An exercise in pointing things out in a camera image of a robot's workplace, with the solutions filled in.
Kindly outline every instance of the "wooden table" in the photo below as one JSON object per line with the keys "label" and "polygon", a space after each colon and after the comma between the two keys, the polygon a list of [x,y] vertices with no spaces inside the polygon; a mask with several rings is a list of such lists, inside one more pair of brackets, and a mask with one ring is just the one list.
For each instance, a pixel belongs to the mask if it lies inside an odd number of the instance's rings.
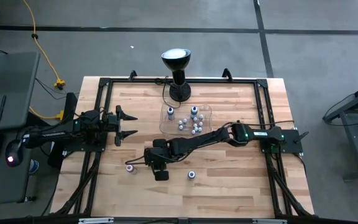
{"label": "wooden table", "polygon": [[[84,77],[77,113],[93,109],[99,78]],[[267,80],[275,120],[291,120],[283,79]],[[138,118],[123,121],[122,130],[139,132],[126,138],[121,147],[114,145],[114,134],[109,134],[99,167],[92,216],[273,217],[266,163],[258,141],[246,147],[219,143],[197,149],[183,162],[168,164],[168,181],[156,182],[146,166],[137,166],[136,175],[126,172],[125,161],[142,156],[144,147],[151,146],[153,139],[169,138],[159,130],[162,89],[162,85],[153,83],[114,84],[111,111],[121,105],[125,113]],[[166,100],[170,101],[168,88],[165,91]],[[260,92],[265,108],[263,91]],[[244,123],[259,123],[252,85],[192,83],[191,97],[184,104],[210,105],[213,129],[238,119]],[[279,125],[284,129],[293,127],[292,123]],[[61,208],[78,186],[83,157],[83,152],[76,152],[64,160],[51,212]],[[284,154],[283,164],[288,187],[306,210],[313,213],[302,163],[294,155]],[[197,175],[193,181],[186,178],[190,170]],[[281,190],[278,194],[284,211]],[[87,198],[85,190],[83,207]]]}

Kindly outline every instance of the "workbench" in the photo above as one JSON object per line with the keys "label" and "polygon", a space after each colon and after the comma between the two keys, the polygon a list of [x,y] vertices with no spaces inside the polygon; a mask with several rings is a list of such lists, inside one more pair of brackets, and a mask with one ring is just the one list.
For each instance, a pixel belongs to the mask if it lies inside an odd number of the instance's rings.
{"label": "workbench", "polygon": [[[99,79],[100,77],[84,77],[76,107],[77,114],[93,110]],[[292,120],[283,79],[268,78],[267,83],[275,121]],[[255,93],[251,85],[190,85],[191,97],[182,104],[210,105],[213,130],[238,119],[243,123],[259,124]],[[197,149],[183,162],[167,165],[170,172],[168,181],[156,182],[152,171],[145,165],[136,166],[136,175],[126,171],[125,161],[142,156],[144,148],[151,146],[153,139],[174,138],[162,134],[159,129],[161,107],[164,104],[162,90],[163,85],[154,83],[114,84],[110,111],[114,111],[116,105],[121,105],[126,114],[138,118],[137,121],[123,121],[122,130],[139,132],[125,138],[120,147],[114,145],[114,134],[109,134],[106,150],[100,160],[91,215],[273,218],[265,156],[260,151],[258,141],[252,141],[246,147],[219,143]],[[170,99],[168,90],[167,85],[165,99],[175,104]],[[294,124],[279,123],[277,126],[291,129]],[[84,152],[74,152],[63,161],[51,212],[61,208],[77,188],[83,158]],[[302,163],[292,154],[282,154],[282,160],[288,188],[302,206],[313,213]],[[194,180],[187,179],[187,173],[191,170],[196,172]],[[279,187],[277,192],[280,208],[283,210]],[[87,197],[83,198],[83,207],[86,199]]]}

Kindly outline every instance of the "gray concrete floor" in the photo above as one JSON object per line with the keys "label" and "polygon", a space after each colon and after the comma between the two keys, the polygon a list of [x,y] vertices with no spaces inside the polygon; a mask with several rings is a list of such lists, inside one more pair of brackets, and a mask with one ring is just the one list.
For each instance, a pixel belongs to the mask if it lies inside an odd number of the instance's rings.
{"label": "gray concrete floor", "polygon": [[[257,28],[252,0],[28,0],[38,25],[100,27]],[[358,30],[357,0],[260,0],[267,29]],[[0,0],[0,24],[29,25],[20,0]],[[0,31],[0,49],[37,50],[31,32]],[[266,77],[258,34],[147,32],[39,32],[39,42],[66,91],[78,92],[85,75],[168,75],[160,54],[172,47],[193,52],[188,75],[218,77],[229,68],[235,77]],[[305,163],[315,213],[358,221],[358,181],[344,174],[358,170],[343,128],[326,126],[321,117],[335,102],[358,90],[358,36],[268,35],[274,76],[284,78],[296,125],[304,138]],[[55,77],[44,58],[37,77],[52,86]],[[31,105],[45,116],[58,113],[64,100],[52,100],[35,86]],[[39,152],[42,165],[29,190],[31,204],[0,205],[0,218],[40,215],[57,179]]]}

